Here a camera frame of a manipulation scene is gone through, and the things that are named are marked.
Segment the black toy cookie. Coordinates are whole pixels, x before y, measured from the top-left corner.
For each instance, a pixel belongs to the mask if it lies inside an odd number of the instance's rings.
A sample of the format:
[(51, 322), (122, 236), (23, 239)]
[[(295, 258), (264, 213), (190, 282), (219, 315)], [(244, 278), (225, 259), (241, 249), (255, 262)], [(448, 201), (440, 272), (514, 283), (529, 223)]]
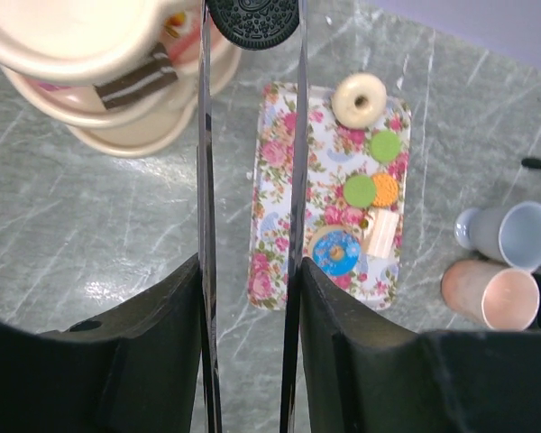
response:
[(248, 51), (265, 51), (285, 42), (299, 25), (296, 0), (208, 0), (217, 30)]

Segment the pink toy cake slice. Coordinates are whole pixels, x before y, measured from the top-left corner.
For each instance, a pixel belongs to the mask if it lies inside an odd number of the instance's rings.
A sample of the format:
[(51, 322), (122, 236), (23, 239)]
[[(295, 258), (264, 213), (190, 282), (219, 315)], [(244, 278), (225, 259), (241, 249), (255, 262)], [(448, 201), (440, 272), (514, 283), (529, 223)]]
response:
[(170, 16), (163, 24), (161, 43), (174, 63), (189, 61), (186, 54), (199, 38), (200, 24), (196, 11), (179, 12)]

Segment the blue frosted toy donut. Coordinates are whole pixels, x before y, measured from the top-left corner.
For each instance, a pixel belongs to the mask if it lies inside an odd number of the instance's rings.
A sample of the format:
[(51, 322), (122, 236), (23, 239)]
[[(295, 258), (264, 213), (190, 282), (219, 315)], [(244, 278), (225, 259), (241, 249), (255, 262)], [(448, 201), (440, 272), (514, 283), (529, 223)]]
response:
[(357, 264), (361, 242), (344, 226), (325, 226), (315, 232), (307, 251), (315, 264), (329, 276), (348, 274)]

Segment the white toy donut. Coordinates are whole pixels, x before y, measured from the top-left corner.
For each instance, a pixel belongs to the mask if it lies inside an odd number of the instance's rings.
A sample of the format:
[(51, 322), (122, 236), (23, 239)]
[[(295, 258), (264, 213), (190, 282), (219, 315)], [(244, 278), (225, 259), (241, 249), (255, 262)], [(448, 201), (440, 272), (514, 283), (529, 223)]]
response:
[(341, 81), (332, 96), (335, 120), (350, 129), (372, 126), (387, 104), (387, 90), (370, 73), (355, 73)]

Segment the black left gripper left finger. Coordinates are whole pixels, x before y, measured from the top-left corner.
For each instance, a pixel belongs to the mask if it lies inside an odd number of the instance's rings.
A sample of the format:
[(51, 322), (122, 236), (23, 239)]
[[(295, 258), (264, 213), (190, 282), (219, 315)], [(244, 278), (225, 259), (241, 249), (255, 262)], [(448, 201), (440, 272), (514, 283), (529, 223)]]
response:
[(0, 432), (187, 432), (200, 357), (197, 257), (66, 331), (0, 322)]

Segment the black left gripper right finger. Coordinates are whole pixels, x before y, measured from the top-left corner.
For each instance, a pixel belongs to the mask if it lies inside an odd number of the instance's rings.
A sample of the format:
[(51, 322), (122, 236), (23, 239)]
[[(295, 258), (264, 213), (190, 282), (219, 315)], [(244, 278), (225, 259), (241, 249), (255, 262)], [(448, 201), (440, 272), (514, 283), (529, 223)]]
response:
[(315, 432), (541, 432), (541, 331), (401, 327), (302, 263)]

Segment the chocolate layer toy cake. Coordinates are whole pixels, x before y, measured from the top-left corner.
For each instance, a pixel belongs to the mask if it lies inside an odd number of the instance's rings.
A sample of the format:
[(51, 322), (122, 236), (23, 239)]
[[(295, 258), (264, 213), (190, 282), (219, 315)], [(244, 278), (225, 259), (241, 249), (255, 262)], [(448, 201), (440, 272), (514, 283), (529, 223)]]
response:
[(114, 109), (137, 103), (178, 79), (166, 48), (158, 42), (135, 69), (94, 89), (104, 108)]

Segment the metal serving tongs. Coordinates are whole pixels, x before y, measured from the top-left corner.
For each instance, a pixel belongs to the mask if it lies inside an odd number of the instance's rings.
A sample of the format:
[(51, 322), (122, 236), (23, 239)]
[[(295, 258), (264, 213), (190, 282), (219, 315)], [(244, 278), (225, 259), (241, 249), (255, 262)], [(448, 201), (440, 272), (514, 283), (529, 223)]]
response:
[[(297, 115), (292, 168), (287, 301), (283, 338), (280, 431), (295, 429), (296, 375), (301, 299), (302, 256), (307, 193), (307, 2), (298, 1), (300, 49), (298, 56)], [(214, 25), (206, 1), (201, 4), (198, 79), (197, 217), (198, 257), (204, 299), (202, 326), (203, 384), (206, 429), (223, 429), (216, 343), (215, 197), (210, 95), (210, 27)]]

